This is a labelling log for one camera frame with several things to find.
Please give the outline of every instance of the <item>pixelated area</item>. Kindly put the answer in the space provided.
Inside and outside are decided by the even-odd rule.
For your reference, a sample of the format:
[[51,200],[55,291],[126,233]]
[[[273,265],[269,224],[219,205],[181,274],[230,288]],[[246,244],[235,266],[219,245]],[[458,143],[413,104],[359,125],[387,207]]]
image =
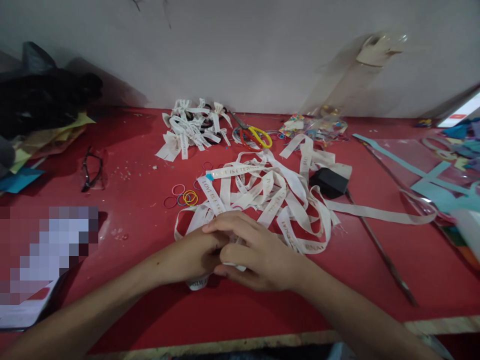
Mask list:
[[0,207],[0,326],[8,312],[93,254],[98,231],[97,206]]

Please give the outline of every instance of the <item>yellow scissor handle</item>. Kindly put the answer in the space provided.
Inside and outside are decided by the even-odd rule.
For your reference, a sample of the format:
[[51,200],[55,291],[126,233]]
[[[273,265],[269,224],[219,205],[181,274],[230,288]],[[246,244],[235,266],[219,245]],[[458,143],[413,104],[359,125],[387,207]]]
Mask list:
[[[265,131],[254,126],[249,126],[248,130],[251,131],[255,139],[257,139],[260,145],[262,145],[265,149],[270,149],[272,147],[273,145],[272,138]],[[266,140],[268,140],[268,144],[260,138],[258,133],[262,134],[266,138]]]

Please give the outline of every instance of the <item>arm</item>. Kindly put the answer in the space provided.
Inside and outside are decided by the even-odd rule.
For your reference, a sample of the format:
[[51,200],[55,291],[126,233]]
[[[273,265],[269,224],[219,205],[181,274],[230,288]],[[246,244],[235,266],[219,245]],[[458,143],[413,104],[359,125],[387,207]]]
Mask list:
[[220,264],[213,252],[228,242],[197,229],[123,275],[55,312],[23,334],[1,360],[81,359],[144,294],[158,286],[199,278]]
[[228,244],[215,274],[257,291],[291,290],[309,301],[361,359],[440,359],[405,327],[305,256],[293,252],[264,226],[240,211],[226,212],[205,233],[233,231],[245,245]]

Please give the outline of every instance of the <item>hand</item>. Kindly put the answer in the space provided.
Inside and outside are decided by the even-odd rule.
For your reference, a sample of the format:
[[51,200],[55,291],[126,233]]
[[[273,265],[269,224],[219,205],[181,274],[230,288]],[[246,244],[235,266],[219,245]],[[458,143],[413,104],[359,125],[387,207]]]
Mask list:
[[150,287],[211,274],[221,264],[218,251],[228,242],[229,237],[221,232],[203,233],[201,228],[192,231],[146,260]]
[[203,226],[206,234],[233,231],[245,245],[229,243],[220,252],[222,264],[247,267],[244,272],[233,266],[218,265],[214,273],[256,291],[292,290],[301,277],[307,258],[287,247],[275,234],[241,211],[221,213]]

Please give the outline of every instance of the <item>scissors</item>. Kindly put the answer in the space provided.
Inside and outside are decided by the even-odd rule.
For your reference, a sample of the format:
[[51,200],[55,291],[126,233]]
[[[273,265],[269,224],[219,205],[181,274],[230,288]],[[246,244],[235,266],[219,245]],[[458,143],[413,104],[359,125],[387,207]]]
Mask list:
[[[230,112],[230,114],[233,116],[233,118],[238,123],[238,125],[240,125],[240,140],[241,140],[241,143],[243,144],[243,146],[245,146],[248,150],[250,150],[252,152],[259,153],[264,148],[265,149],[270,149],[272,147],[272,144],[273,144],[272,143],[272,138],[265,131],[263,131],[262,129],[259,129],[258,127],[249,126],[249,125],[245,124],[233,112]],[[265,139],[268,141],[268,143],[266,143],[265,141],[263,141],[260,138],[259,133],[265,137]],[[259,149],[255,149],[255,148],[249,146],[245,142],[244,135],[247,138],[249,138],[250,140],[252,140],[255,144],[257,144]]]

